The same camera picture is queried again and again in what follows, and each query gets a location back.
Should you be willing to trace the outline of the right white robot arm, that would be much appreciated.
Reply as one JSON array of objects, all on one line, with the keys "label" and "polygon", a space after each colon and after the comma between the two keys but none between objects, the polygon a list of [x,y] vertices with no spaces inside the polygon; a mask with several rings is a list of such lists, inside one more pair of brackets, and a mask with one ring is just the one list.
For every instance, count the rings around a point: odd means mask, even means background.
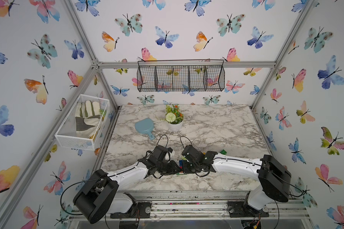
[{"label": "right white robot arm", "polygon": [[272,201],[286,203],[289,201],[291,173],[273,156],[244,159],[208,151],[202,153],[193,146],[184,148],[182,156],[185,174],[230,173],[252,178],[260,185],[250,191],[244,207],[259,211]]}]

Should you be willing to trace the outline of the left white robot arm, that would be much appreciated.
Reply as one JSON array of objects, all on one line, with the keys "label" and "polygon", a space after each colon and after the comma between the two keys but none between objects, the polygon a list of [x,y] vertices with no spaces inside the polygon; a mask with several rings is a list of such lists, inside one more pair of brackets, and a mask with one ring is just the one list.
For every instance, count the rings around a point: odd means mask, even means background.
[{"label": "left white robot arm", "polygon": [[172,160],[173,152],[172,148],[157,145],[129,167],[113,172],[95,171],[75,195],[73,204],[90,224],[106,215],[138,219],[148,204],[137,203],[130,193],[121,190],[156,173],[161,177],[180,173],[181,168]]}]

